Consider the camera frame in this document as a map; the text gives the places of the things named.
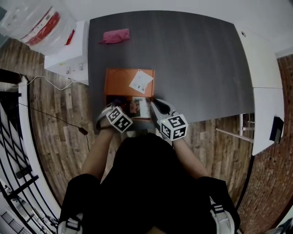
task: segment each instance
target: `orange box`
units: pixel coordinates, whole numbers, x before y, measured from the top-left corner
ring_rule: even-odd
[[[140,69],[152,78],[155,78],[154,70]],[[146,87],[145,94],[140,93],[129,87],[138,69],[113,69],[108,68],[105,80],[105,95],[109,96],[135,96],[135,97],[153,97],[154,83],[153,79]]]

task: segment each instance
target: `person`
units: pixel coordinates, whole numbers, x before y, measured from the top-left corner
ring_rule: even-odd
[[[226,183],[209,177],[183,138],[173,146],[150,133],[126,138],[101,183],[114,133],[113,128],[100,131],[81,175],[69,182],[60,223],[76,220],[77,230],[81,225],[86,234],[212,234],[217,233],[212,198],[231,214],[238,229],[240,218]]]

